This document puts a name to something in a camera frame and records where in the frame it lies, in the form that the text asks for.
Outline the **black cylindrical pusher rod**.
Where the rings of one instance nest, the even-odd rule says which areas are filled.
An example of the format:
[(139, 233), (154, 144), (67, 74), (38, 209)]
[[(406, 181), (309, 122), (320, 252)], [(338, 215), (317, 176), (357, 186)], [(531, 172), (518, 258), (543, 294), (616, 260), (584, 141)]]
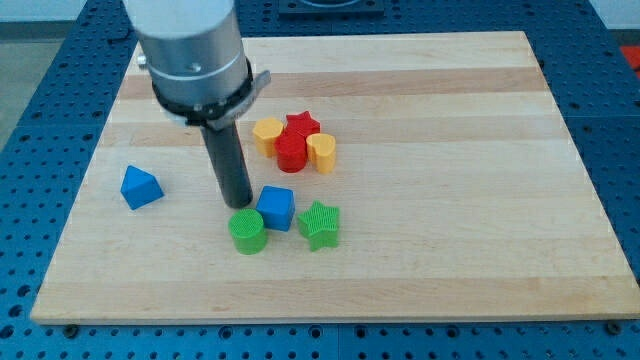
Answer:
[(253, 192), (236, 125), (202, 127), (201, 133), (225, 204), (234, 209), (249, 205)]

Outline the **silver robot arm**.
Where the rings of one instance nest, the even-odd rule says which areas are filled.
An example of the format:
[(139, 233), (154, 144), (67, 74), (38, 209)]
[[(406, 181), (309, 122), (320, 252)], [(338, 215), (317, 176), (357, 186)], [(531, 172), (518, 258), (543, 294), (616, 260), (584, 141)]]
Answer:
[(236, 121), (271, 74), (253, 73), (235, 2), (128, 0), (124, 6), (158, 102), (187, 126), (201, 129), (226, 205), (248, 205), (253, 193)]

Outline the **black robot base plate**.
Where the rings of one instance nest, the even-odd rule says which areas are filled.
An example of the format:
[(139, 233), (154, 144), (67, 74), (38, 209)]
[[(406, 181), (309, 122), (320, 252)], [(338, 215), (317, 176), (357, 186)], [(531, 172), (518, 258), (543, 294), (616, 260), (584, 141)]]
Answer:
[(380, 15), (385, 0), (279, 0), (278, 15), (284, 18), (300, 16)]

